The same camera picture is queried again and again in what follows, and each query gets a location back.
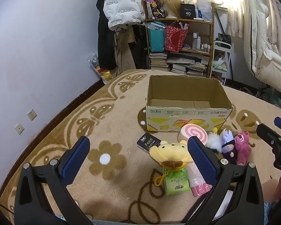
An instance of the red gift bag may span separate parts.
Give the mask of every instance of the red gift bag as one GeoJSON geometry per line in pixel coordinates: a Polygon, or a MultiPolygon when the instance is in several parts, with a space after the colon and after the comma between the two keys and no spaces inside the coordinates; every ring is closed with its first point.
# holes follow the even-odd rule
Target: red gift bag
{"type": "Polygon", "coordinates": [[[186,30],[181,29],[180,25],[179,28],[172,26],[175,22],[165,27],[165,49],[171,52],[179,52],[182,49],[189,28],[189,25],[186,30]]]}

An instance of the electrical outlet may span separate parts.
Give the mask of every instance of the electrical outlet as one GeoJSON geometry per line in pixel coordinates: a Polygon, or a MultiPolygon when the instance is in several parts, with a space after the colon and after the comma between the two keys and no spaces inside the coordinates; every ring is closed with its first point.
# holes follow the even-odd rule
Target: electrical outlet
{"type": "Polygon", "coordinates": [[[30,118],[30,120],[32,121],[33,119],[35,119],[35,117],[37,116],[37,114],[35,113],[35,111],[33,109],[31,109],[29,111],[29,113],[27,113],[27,116],[30,118]]]}
{"type": "Polygon", "coordinates": [[[21,134],[24,131],[24,128],[20,123],[18,123],[17,126],[15,126],[15,130],[18,132],[18,134],[21,134]]]}

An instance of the open cardboard box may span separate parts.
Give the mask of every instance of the open cardboard box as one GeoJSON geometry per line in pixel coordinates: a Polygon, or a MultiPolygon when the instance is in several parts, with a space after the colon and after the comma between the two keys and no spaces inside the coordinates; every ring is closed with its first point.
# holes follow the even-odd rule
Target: open cardboard box
{"type": "Polygon", "coordinates": [[[179,132],[193,123],[206,131],[219,129],[232,104],[216,79],[182,75],[151,75],[146,104],[149,131],[179,132]]]}

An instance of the cushioned chair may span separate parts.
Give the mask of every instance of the cushioned chair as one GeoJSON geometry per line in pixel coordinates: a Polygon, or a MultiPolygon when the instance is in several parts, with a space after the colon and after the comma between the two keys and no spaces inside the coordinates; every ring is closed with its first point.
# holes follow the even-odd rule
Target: cushioned chair
{"type": "Polygon", "coordinates": [[[281,92],[281,56],[267,37],[268,0],[244,0],[244,57],[256,79],[281,92]]]}

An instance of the black box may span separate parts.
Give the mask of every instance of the black box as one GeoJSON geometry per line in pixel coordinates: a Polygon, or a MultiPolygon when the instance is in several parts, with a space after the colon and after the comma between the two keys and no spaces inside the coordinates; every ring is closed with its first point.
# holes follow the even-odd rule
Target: black box
{"type": "Polygon", "coordinates": [[[160,146],[161,140],[154,137],[152,134],[145,133],[138,141],[137,145],[139,148],[141,148],[143,151],[149,153],[149,149],[152,146],[160,146]]]}
{"type": "Polygon", "coordinates": [[[194,19],[196,17],[194,4],[180,4],[180,17],[182,19],[194,19]]]}

